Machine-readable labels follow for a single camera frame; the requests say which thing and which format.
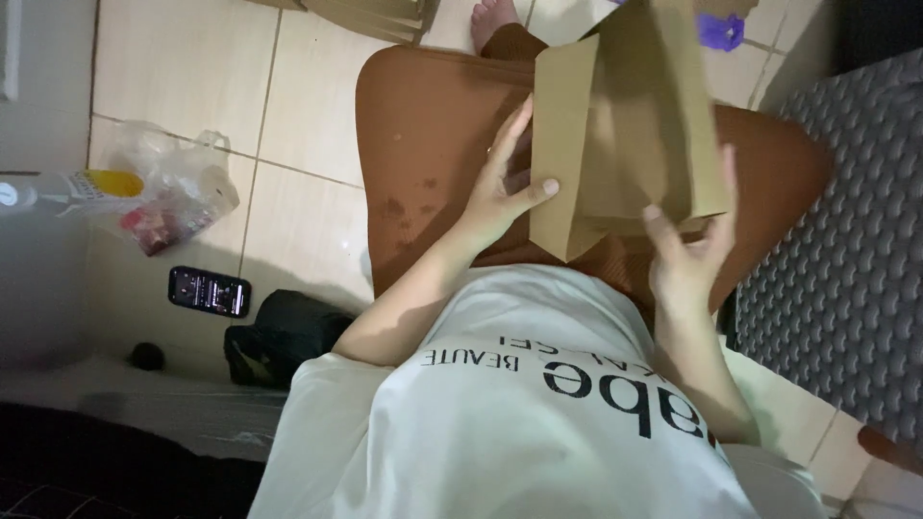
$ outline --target person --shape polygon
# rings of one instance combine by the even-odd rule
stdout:
[[[475,44],[511,6],[475,7]],[[532,111],[530,97],[503,124],[449,231],[295,373],[250,517],[823,517],[807,473],[758,447],[708,309],[736,211],[686,244],[645,210],[653,337],[592,276],[470,268],[558,191],[507,191]]]

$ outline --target white wall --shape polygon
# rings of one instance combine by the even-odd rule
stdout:
[[[846,505],[845,519],[923,517],[923,477],[881,460],[872,460]]]
[[[21,9],[18,96],[0,102],[0,171],[86,167],[96,0],[0,0]],[[0,17],[0,39],[9,33]],[[10,45],[0,47],[0,52]],[[0,56],[0,64],[9,64]],[[79,349],[87,225],[31,212],[0,218],[0,368]]]

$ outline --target black fabric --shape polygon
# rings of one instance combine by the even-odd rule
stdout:
[[[246,517],[265,465],[91,416],[0,404],[0,517]]]
[[[354,319],[300,292],[277,290],[259,307],[254,324],[224,333],[231,380],[288,389],[298,367],[328,353]]]
[[[923,47],[923,0],[844,0],[837,74]]]

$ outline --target clear plastic bag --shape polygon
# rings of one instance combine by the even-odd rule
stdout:
[[[220,142],[226,147],[226,138],[212,131],[189,143],[152,123],[119,125],[110,156],[124,159],[145,184],[119,226],[148,256],[197,235],[240,205],[228,153],[216,148]]]

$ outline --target white t-shirt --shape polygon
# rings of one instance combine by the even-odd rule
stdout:
[[[650,370],[626,297],[562,268],[472,277],[399,368],[305,362],[251,518],[823,517],[801,467],[719,445]]]

